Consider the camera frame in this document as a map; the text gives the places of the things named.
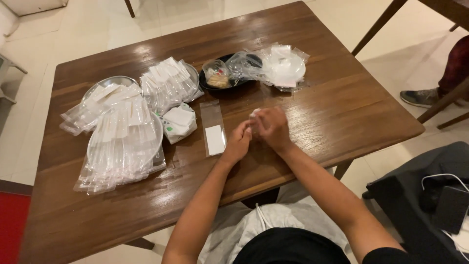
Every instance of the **sneaker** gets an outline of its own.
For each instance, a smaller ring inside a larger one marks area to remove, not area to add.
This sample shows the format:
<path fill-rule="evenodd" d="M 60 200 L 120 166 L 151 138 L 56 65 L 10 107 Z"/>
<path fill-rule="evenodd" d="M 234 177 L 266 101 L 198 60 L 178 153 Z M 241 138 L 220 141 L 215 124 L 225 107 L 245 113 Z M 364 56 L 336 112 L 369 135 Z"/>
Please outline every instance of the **sneaker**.
<path fill-rule="evenodd" d="M 401 99 L 411 105 L 430 108 L 438 101 L 437 88 L 420 91 L 402 91 Z"/>

